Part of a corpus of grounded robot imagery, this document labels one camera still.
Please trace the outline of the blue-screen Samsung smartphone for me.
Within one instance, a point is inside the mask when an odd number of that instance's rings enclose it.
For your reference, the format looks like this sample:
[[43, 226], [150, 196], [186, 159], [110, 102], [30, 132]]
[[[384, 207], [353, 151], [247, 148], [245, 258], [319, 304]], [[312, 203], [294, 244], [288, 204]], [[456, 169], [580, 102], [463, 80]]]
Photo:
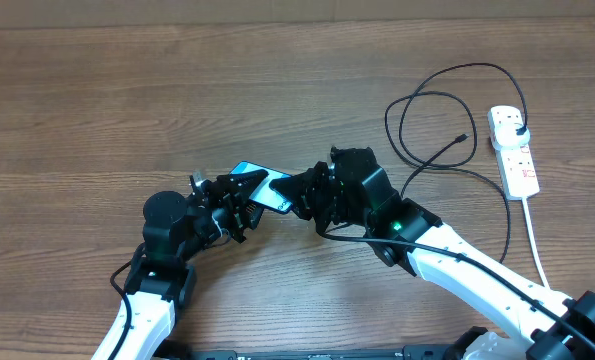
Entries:
[[268, 175], [252, 193], [250, 200], [257, 205], [276, 213], [289, 213], [292, 208], [292, 203], [270, 187], [270, 182], [272, 180], [288, 178], [288, 174], [247, 161], [238, 163], [231, 170], [231, 174], [243, 174], [256, 170], [265, 170]]

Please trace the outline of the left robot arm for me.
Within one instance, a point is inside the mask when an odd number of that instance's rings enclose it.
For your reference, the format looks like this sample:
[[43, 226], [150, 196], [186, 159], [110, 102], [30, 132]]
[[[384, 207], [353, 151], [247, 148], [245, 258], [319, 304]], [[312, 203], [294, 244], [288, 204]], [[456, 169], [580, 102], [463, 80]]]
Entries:
[[110, 277], [122, 302], [95, 359], [193, 357], [190, 346], [169, 339], [197, 282], [189, 260], [222, 237], [245, 240], [244, 230], [254, 229], [263, 213], [252, 194], [267, 176], [260, 169], [213, 181], [190, 177], [190, 195], [162, 191], [145, 202], [144, 242]]

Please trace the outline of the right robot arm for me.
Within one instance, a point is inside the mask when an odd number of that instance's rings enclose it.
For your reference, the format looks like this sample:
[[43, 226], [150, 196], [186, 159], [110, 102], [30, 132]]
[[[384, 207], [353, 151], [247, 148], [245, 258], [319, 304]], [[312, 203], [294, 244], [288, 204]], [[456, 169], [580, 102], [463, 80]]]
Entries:
[[387, 265], [399, 265], [460, 298], [498, 326], [528, 359], [595, 359], [595, 293], [578, 299], [538, 285], [464, 240], [440, 217], [402, 198], [373, 151], [331, 150], [330, 162], [275, 179], [271, 189], [314, 220], [364, 228]]

